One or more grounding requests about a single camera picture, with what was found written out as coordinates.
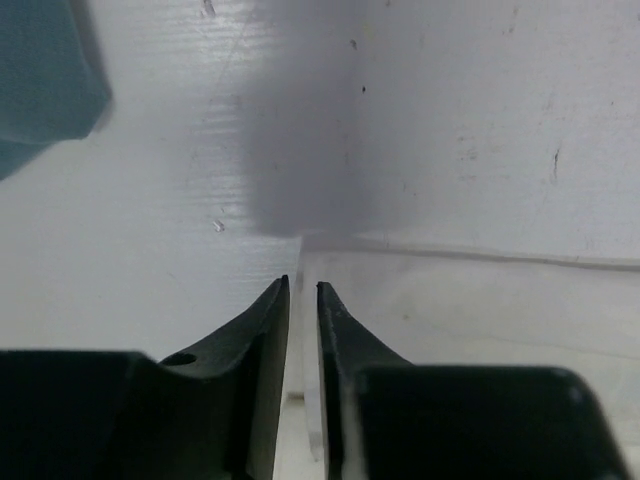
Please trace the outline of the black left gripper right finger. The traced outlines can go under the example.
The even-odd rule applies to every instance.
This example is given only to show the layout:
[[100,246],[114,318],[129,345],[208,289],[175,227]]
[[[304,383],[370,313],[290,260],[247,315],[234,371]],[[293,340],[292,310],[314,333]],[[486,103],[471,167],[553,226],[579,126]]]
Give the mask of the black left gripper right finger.
[[330,283],[318,283],[316,293],[325,471],[328,479],[340,479],[344,463],[343,388],[361,368],[411,363],[356,320]]

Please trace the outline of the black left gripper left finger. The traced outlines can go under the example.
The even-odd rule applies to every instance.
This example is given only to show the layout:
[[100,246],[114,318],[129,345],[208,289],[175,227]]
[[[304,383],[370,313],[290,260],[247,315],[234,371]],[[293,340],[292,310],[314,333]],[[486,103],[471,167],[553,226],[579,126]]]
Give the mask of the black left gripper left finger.
[[274,280],[247,310],[161,366],[178,385],[186,479],[270,479],[289,330],[290,285]]

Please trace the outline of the white t shirt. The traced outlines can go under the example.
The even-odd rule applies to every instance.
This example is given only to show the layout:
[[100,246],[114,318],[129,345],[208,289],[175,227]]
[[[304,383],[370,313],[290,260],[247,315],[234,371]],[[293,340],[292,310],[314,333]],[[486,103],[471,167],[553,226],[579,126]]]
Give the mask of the white t shirt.
[[599,396],[627,462],[639,462],[639,264],[303,238],[292,291],[288,391],[323,454],[316,286],[402,357],[433,364],[551,364]]

